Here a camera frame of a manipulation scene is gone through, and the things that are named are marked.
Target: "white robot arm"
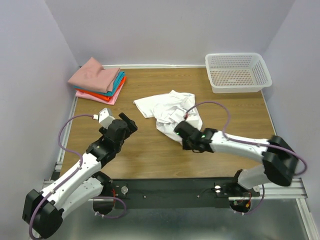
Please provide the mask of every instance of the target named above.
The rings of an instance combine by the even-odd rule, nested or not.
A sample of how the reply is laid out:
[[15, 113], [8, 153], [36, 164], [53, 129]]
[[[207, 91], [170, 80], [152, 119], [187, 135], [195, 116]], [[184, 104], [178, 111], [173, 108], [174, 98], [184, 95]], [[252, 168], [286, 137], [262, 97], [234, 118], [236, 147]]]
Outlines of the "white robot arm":
[[[262, 165], [248, 170], [241, 169], [235, 174], [235, 182], [246, 190], [270, 182], [287, 187], [290, 186], [295, 175], [298, 158], [272, 146], [278, 146], [293, 152], [279, 136], [273, 136], [271, 139], [251, 139], [228, 134], [228, 138], [226, 138], [222, 131], [206, 128], [201, 132], [187, 121], [180, 122], [174, 131], [181, 136], [182, 147], [185, 150], [200, 153], [229, 153], [261, 163]], [[256, 145], [246, 144], [245, 142], [256, 143]]]
[[[125, 139], [138, 129], [135, 122], [124, 113], [119, 116], [121, 119], [115, 119], [107, 108], [94, 116], [102, 126], [99, 129], [102, 136], [90, 144], [82, 155], [82, 162], [79, 160], [57, 181], [40, 192], [33, 189], [27, 194], [22, 219], [28, 224], [32, 222], [32, 228], [42, 238], [46, 239], [55, 233], [65, 217], [89, 199], [102, 192], [110, 193], [110, 179], [99, 171], [115, 158]], [[41, 209], [35, 212], [43, 200]]]

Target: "white wall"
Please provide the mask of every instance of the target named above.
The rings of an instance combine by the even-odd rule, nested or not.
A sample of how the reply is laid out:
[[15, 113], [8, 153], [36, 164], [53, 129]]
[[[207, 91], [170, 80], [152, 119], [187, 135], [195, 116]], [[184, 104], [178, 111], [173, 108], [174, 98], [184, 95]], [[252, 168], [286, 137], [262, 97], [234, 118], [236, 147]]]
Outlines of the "white wall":
[[46, 0], [79, 65], [204, 64], [264, 53], [294, 0]]
[[320, 1], [296, 0], [263, 55], [273, 85], [264, 91], [277, 134], [304, 156], [302, 180], [320, 229]]
[[78, 65], [42, 0], [0, 3], [0, 239], [28, 238], [26, 194], [53, 171]]

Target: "wooden tabletop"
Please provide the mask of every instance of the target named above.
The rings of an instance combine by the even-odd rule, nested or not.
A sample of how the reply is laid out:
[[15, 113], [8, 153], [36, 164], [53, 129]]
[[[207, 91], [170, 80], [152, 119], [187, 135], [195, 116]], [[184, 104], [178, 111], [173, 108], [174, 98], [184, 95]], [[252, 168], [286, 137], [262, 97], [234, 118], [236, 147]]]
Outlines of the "wooden tabletop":
[[[196, 102], [218, 101], [231, 113], [227, 133], [247, 138], [269, 139], [274, 130], [261, 92], [214, 94], [205, 68], [125, 69], [127, 81], [114, 106], [79, 98], [74, 115], [98, 114], [105, 107], [113, 116], [124, 112], [135, 121], [138, 131], [122, 146], [116, 158], [102, 172], [111, 178], [182, 178], [229, 177], [239, 169], [248, 169], [258, 163], [226, 153], [193, 153], [156, 129], [155, 118], [144, 118], [134, 100], [158, 94], [188, 92], [195, 94]], [[214, 104], [198, 107], [203, 128], [221, 130], [227, 120], [224, 109]], [[88, 117], [72, 123], [67, 147], [84, 153], [88, 145], [101, 134], [100, 125]], [[66, 152], [61, 175], [77, 161], [75, 154]]]

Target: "cable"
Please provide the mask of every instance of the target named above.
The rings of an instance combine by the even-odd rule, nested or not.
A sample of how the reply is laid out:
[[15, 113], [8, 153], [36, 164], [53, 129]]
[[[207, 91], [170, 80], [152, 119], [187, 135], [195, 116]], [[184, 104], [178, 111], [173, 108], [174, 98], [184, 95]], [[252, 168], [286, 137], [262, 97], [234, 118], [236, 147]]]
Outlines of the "cable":
[[100, 212], [95, 212], [95, 215], [96, 216], [100, 216], [104, 219], [118, 219], [118, 218], [121, 218], [123, 215], [126, 214], [127, 212], [127, 205], [125, 204], [125, 202], [123, 200], [121, 200], [120, 198], [117, 198], [117, 197], [113, 197], [113, 196], [96, 196], [94, 197], [93, 199], [113, 199], [113, 200], [116, 200], [116, 201], [119, 201], [122, 205], [123, 205], [123, 211], [121, 214], [117, 215], [117, 216], [108, 216], [108, 215], [104, 215], [104, 214], [101, 214]]
[[42, 237], [35, 237], [33, 232], [32, 232], [32, 226], [34, 224], [34, 221], [35, 221], [35, 218], [36, 218], [36, 215], [39, 211], [39, 209], [41, 208], [42, 204], [55, 192], [58, 190], [58, 188], [60, 188], [63, 184], [65, 184], [70, 178], [72, 178], [80, 169], [80, 167], [82, 166], [83, 164], [83, 158], [82, 158], [82, 155], [76, 151], [73, 151], [73, 150], [70, 150], [70, 149], [67, 149], [65, 148], [64, 146], [62, 146], [61, 144], [61, 134], [63, 132], [63, 130], [65, 129], [65, 127], [67, 126], [67, 124], [72, 121], [73, 119], [75, 118], [78, 118], [78, 117], [91, 117], [93, 118], [94, 116], [93, 115], [90, 115], [90, 114], [81, 114], [81, 115], [77, 115], [77, 116], [73, 116], [71, 117], [64, 125], [63, 127], [61, 128], [61, 130], [59, 131], [59, 134], [58, 134], [58, 145], [60, 148], [62, 148], [63, 150], [65, 150], [66, 152], [69, 152], [69, 153], [73, 153], [73, 154], [76, 154], [79, 156], [80, 158], [80, 164], [79, 164], [79, 167], [76, 168], [76, 170], [71, 173], [65, 180], [63, 180], [60, 184], [58, 184], [56, 187], [53, 188], [53, 191], [52, 192], [49, 192], [41, 201], [40, 203], [35, 207], [34, 211], [33, 211], [33, 214], [31, 216], [31, 219], [30, 219], [30, 223], [29, 223], [29, 235], [30, 235], [30, 238], [32, 240], [41, 240]]
[[[250, 202], [250, 201], [251, 201], [251, 198], [252, 198], [252, 194], [251, 194], [251, 192], [249, 192], [249, 191], [248, 191], [247, 193], [249, 193], [249, 195], [250, 195], [250, 198], [249, 198], [249, 202]], [[244, 196], [240, 201], [238, 201], [237, 204], [239, 205], [240, 203], [242, 203], [245, 198], [246, 198], [246, 196]]]
[[281, 150], [281, 151], [284, 151], [288, 154], [291, 154], [293, 156], [295, 156], [297, 159], [299, 159], [303, 165], [304, 165], [304, 168], [302, 171], [300, 172], [297, 172], [295, 173], [294, 175], [295, 176], [298, 176], [298, 175], [301, 175], [301, 174], [304, 174], [307, 169], [308, 169], [308, 164], [307, 162], [301, 157], [299, 156], [298, 154], [296, 154], [294, 151], [291, 151], [289, 149], [286, 149], [282, 146], [276, 146], [276, 145], [271, 145], [271, 144], [264, 144], [264, 143], [256, 143], [256, 142], [251, 142], [251, 141], [244, 141], [244, 140], [238, 140], [238, 139], [234, 139], [234, 138], [231, 138], [231, 137], [228, 137], [227, 134], [226, 134], [226, 129], [227, 129], [227, 126], [229, 125], [229, 122], [230, 122], [230, 119], [231, 119], [231, 114], [228, 110], [227, 107], [225, 107], [223, 104], [217, 102], [217, 101], [203, 101], [203, 102], [200, 102], [200, 103], [197, 103], [196, 105], [194, 105], [193, 107], [189, 108], [186, 113], [185, 113], [185, 117], [184, 119], [186, 120], [187, 117], [188, 117], [188, 112], [190, 112], [192, 109], [196, 108], [197, 106], [201, 105], [201, 104], [216, 104], [216, 105], [219, 105], [220, 107], [222, 107], [226, 113], [227, 113], [227, 120], [226, 120], [226, 123], [224, 124], [223, 126], [223, 129], [222, 129], [222, 135], [225, 137], [225, 139], [227, 140], [230, 140], [230, 141], [233, 141], [233, 142], [236, 142], [236, 143], [240, 143], [240, 144], [249, 144], [249, 145], [254, 145], [254, 146], [257, 146], [257, 147], [266, 147], [266, 148], [273, 148], [273, 149], [278, 149], [278, 150]]
[[265, 199], [265, 194], [266, 194], [265, 186], [262, 184], [262, 196], [261, 196], [261, 199], [260, 199], [258, 205], [257, 205], [254, 209], [252, 209], [252, 210], [250, 210], [250, 211], [248, 211], [248, 212], [238, 212], [238, 211], [236, 211], [236, 213], [239, 213], [239, 214], [241, 214], [241, 215], [252, 214], [252, 213], [255, 212], [258, 208], [261, 207], [261, 204], [262, 204], [262, 202], [263, 202], [264, 199]]
[[204, 190], [202, 190], [198, 195], [201, 196], [202, 194], [204, 194], [206, 191], [211, 190], [213, 193], [215, 192], [215, 189], [212, 187], [208, 187]]
[[[113, 193], [113, 197], [115, 198], [116, 197], [116, 191], [114, 189], [112, 189], [111, 192]], [[115, 205], [116, 205], [116, 200], [114, 199], [113, 200], [113, 207], [115, 207]]]

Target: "white cloth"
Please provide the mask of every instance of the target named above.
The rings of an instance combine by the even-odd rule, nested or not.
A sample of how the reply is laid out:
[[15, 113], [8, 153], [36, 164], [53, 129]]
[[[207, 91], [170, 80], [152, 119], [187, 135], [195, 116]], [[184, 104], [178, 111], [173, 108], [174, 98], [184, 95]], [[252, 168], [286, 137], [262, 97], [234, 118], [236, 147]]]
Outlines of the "white cloth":
[[[169, 138], [182, 143], [174, 129], [184, 120], [186, 111], [195, 105], [195, 95], [187, 92], [172, 90], [166, 94], [144, 97], [133, 101], [145, 118], [156, 118], [155, 127]], [[198, 130], [202, 127], [202, 120], [197, 108], [188, 113], [186, 120]]]

